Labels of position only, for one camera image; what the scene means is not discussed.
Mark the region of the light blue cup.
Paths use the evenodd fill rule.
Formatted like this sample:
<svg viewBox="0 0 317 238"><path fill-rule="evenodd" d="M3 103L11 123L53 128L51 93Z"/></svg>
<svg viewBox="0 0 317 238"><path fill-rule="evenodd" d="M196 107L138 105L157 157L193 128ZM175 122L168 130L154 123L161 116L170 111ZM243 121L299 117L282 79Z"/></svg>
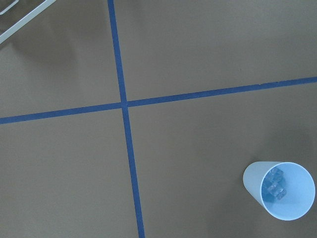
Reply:
<svg viewBox="0 0 317 238"><path fill-rule="evenodd" d="M284 172L284 188L287 194L273 202L262 198L262 182L274 167ZM243 173L243 185L248 193L273 217L292 221L304 216L314 203L316 189L311 174L293 162L254 162Z"/></svg>

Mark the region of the ice cubes in cup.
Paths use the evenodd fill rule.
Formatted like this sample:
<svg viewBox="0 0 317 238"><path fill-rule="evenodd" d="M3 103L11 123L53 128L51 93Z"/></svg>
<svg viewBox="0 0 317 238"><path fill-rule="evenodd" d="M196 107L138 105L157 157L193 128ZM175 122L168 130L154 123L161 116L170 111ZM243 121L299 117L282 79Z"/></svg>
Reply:
<svg viewBox="0 0 317 238"><path fill-rule="evenodd" d="M266 174L262 182L262 198L264 201L273 202L281 200L286 194L284 172L274 167Z"/></svg>

